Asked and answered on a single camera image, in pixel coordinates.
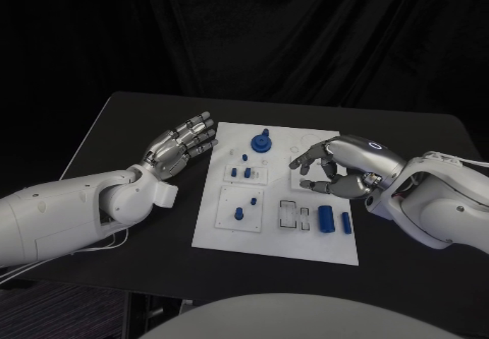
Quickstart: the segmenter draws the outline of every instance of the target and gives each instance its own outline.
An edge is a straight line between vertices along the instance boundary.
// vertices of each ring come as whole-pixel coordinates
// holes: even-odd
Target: white board
[[[251,149],[251,139],[262,133],[262,129],[270,130],[272,147],[268,152],[257,153]],[[349,201],[301,189],[298,186],[293,186],[290,182],[291,175],[297,181],[301,178],[298,170],[291,174],[288,168],[291,157],[298,156],[313,144],[334,136],[339,136],[336,131],[219,123],[216,130],[219,144],[213,148],[210,157],[192,241],[193,247],[359,265],[353,223],[352,234],[345,234],[342,225],[342,213],[347,212],[350,214]],[[248,161],[242,160],[242,154],[248,155]],[[311,165],[314,167],[310,169],[310,174],[303,178],[314,181],[327,180],[317,162]],[[246,184],[244,181],[229,182],[226,172],[232,166],[229,167],[228,165],[233,165],[236,168],[238,166],[265,168],[268,175],[267,185],[257,186],[257,183]],[[337,173],[346,175],[343,167],[337,166]],[[251,227],[248,225],[242,226],[242,224],[231,226],[229,229],[216,227],[223,186],[262,191],[259,232],[236,230],[236,227]],[[303,218],[300,209],[308,209],[308,230],[301,230],[301,227],[295,229],[280,227],[280,201],[295,202],[298,224]],[[244,219],[241,221],[248,222],[246,215],[249,216],[249,213],[252,213],[252,210],[249,210],[251,205],[248,206],[246,202],[241,204],[244,204],[244,206],[239,206],[244,208]],[[333,208],[336,228],[333,233],[319,231],[317,207],[321,205],[330,205]],[[220,210],[229,211],[225,217],[229,218],[231,222],[233,206],[228,206]]]

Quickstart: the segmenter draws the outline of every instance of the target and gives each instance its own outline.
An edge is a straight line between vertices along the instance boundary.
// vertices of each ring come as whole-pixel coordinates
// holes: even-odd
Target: white cable
[[[125,230],[125,238],[124,238],[124,241],[117,244],[115,246],[114,245],[114,242],[115,242],[115,233],[112,234],[112,242],[105,246],[105,247],[92,247],[89,249],[79,249],[76,250],[75,252],[70,252],[68,254],[75,254],[78,252],[89,252],[89,251],[99,251],[102,249],[114,249],[117,248],[118,246],[121,246],[125,241],[127,241],[127,238],[130,236],[130,230],[128,228],[124,229]],[[0,275],[0,279],[3,277],[6,277],[7,275],[10,275],[3,281],[0,281],[0,285],[7,282],[10,279],[13,279],[17,275],[23,274],[27,270],[30,270],[32,268],[37,267],[39,265],[42,265],[43,263],[46,263],[47,261],[52,261],[53,259],[57,259],[60,258],[62,256],[57,256],[56,258],[52,258],[52,259],[47,259],[47,260],[42,260],[42,261],[34,261],[33,263],[27,263],[26,265],[20,266],[19,268],[16,268],[14,270],[11,270],[10,272],[7,272],[4,275]]]
[[[446,158],[448,158],[448,159],[454,159],[454,160],[458,160],[458,161],[461,161],[461,162],[467,162],[469,164],[476,165],[476,166],[489,167],[489,162],[467,160],[467,159],[463,159],[463,158],[460,158],[460,157],[456,157],[454,155],[444,154],[444,153],[440,153],[440,152],[435,152],[435,151],[427,152],[427,153],[422,155],[422,157],[425,157],[425,156],[430,155],[430,154],[437,154],[437,156],[440,156],[440,157],[446,157]]]

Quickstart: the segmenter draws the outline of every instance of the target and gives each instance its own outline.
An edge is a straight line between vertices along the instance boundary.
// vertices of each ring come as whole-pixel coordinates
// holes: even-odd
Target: small blue part
[[[236,213],[233,214],[233,217],[236,218],[236,220],[241,220],[245,217],[241,207],[236,208]]]
[[[319,206],[319,230],[323,233],[334,231],[333,208],[330,206]]]
[[[262,133],[258,134],[251,140],[251,148],[258,153],[268,152],[270,148],[272,147],[272,141],[268,135],[268,129],[264,129]]]
[[[342,213],[345,233],[352,234],[352,225],[349,224],[349,213]]]

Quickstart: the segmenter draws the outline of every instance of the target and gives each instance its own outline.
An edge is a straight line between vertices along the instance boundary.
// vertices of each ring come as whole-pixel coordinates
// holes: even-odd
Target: table
[[[124,170],[156,136],[203,111],[215,121],[327,129],[386,145],[405,159],[438,150],[477,159],[453,116],[278,105],[140,93],[114,93],[63,174],[65,179]],[[157,208],[130,228],[117,249],[56,259],[24,277],[213,301],[287,292],[340,297],[396,311],[448,331],[489,333],[489,255],[417,243],[391,222],[352,202],[359,266],[190,247],[209,153],[169,182],[171,209]]]

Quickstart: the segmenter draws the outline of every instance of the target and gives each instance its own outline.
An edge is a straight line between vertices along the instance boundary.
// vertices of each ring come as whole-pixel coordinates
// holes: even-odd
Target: white robotic arm
[[[216,145],[200,144],[215,134],[203,131],[212,124],[205,112],[166,131],[125,171],[40,184],[0,199],[0,266],[69,254],[137,224],[153,204],[170,208],[179,189],[161,180]]]
[[[366,210],[394,220],[431,248],[460,243],[489,253],[489,178],[463,166],[461,161],[471,161],[430,152],[405,163],[383,145],[356,136],[339,136],[313,145],[290,168],[301,166],[306,174],[316,159],[330,181],[306,180],[300,182],[303,188],[342,198],[365,198]],[[336,163],[363,174],[339,176]],[[401,190],[418,173],[425,180],[414,189]]]

